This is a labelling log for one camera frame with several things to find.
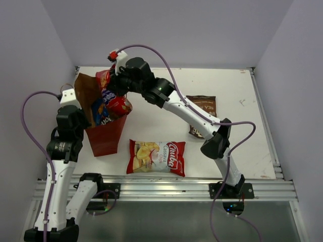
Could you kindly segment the brown sea salt chip bag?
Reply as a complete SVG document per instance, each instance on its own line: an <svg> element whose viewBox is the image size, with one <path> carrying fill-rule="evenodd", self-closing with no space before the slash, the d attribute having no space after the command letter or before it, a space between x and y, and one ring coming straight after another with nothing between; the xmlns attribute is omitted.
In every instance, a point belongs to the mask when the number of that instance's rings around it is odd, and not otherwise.
<svg viewBox="0 0 323 242"><path fill-rule="evenodd" d="M210 115L217 117L216 96L187 95L187 98ZM190 126L189 134L198 139L203 139L201 133L193 126Z"/></svg>

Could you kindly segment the black left arm base bracket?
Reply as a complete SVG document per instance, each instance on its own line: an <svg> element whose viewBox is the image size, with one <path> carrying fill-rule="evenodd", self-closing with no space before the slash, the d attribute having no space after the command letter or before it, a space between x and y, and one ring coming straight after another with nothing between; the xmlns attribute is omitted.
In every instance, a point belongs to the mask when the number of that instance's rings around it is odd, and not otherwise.
<svg viewBox="0 0 323 242"><path fill-rule="evenodd" d="M104 183L102 190L109 190L109 192L104 192L100 194L98 197L103 200L112 200L119 199L121 192L121 184L120 183Z"/></svg>

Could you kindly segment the red brown paper bag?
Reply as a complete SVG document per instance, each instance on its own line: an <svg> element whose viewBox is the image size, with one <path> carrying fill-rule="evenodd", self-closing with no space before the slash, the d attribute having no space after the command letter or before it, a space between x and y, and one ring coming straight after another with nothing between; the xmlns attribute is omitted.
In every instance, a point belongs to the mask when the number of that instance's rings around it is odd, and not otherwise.
<svg viewBox="0 0 323 242"><path fill-rule="evenodd" d="M127 115L113 120L106 125L96 126L91 113L91 105L96 99L102 98L102 95L95 76L92 77L79 73L74 82L73 89L75 90L76 98L81 105L80 109L85 112L85 115L91 124L85 131L93 155L99 157L116 154Z"/></svg>

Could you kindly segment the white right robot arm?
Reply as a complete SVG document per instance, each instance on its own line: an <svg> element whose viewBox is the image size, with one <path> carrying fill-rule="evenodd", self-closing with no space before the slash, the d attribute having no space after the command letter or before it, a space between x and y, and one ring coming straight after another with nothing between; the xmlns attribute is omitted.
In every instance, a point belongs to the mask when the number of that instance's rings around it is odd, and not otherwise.
<svg viewBox="0 0 323 242"><path fill-rule="evenodd" d="M205 139L201 152L214 160L223 176L224 193L231 198L243 192L244 176L230 159L229 119L219 120L187 98L181 98L175 85L165 78L155 77L149 64L140 57L109 57L112 62L108 88L119 96L139 93L150 104L163 108L196 128Z"/></svg>

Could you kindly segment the blue Doritos chip bag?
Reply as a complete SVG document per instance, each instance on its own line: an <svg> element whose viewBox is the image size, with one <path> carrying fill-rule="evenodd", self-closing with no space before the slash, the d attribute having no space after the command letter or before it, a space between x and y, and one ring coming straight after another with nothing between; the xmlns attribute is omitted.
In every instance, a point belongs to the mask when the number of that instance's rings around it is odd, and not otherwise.
<svg viewBox="0 0 323 242"><path fill-rule="evenodd" d="M96 126L106 125L113 121L102 98L98 98L92 103L91 113Z"/></svg>

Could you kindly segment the red white cassava chip bag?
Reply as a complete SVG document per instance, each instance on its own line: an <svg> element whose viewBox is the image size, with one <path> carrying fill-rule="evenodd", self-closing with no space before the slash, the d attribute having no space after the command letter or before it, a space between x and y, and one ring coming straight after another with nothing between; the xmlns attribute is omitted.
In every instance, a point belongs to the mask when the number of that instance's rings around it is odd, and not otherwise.
<svg viewBox="0 0 323 242"><path fill-rule="evenodd" d="M164 172L185 176L185 142L129 140L130 160L126 173Z"/></svg>

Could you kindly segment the black right arm base bracket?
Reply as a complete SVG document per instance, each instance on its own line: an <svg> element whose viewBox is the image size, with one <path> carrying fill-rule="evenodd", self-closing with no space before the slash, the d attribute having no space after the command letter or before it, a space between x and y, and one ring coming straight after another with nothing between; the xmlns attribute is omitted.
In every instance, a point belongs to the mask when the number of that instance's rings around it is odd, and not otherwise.
<svg viewBox="0 0 323 242"><path fill-rule="evenodd" d="M208 184L208 192L211 199L214 199L222 187L222 182ZM237 188L224 185L223 189L217 196L218 199L254 199L254 191L251 183L244 183L240 190Z"/></svg>

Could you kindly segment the red candy bag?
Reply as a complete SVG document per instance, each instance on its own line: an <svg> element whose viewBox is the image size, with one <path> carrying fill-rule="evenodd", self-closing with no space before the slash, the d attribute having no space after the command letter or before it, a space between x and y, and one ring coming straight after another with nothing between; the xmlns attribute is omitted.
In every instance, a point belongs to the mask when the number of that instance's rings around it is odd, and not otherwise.
<svg viewBox="0 0 323 242"><path fill-rule="evenodd" d="M117 96L114 91L108 88L108 84L110 83L109 70L97 72L95 79L102 95L103 104L112 120L128 115L132 111L132 104L126 96Z"/></svg>

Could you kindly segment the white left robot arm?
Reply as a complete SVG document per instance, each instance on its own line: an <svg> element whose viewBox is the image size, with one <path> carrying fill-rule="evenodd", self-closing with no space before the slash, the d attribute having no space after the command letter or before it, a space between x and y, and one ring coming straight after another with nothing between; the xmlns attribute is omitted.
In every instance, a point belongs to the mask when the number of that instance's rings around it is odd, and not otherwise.
<svg viewBox="0 0 323 242"><path fill-rule="evenodd" d="M34 227L25 231L24 241L77 241L79 223L90 200L105 192L101 174L85 173L74 196L68 200L89 122L84 111L74 105L59 108L56 120L57 127L46 148L47 179L41 209Z"/></svg>

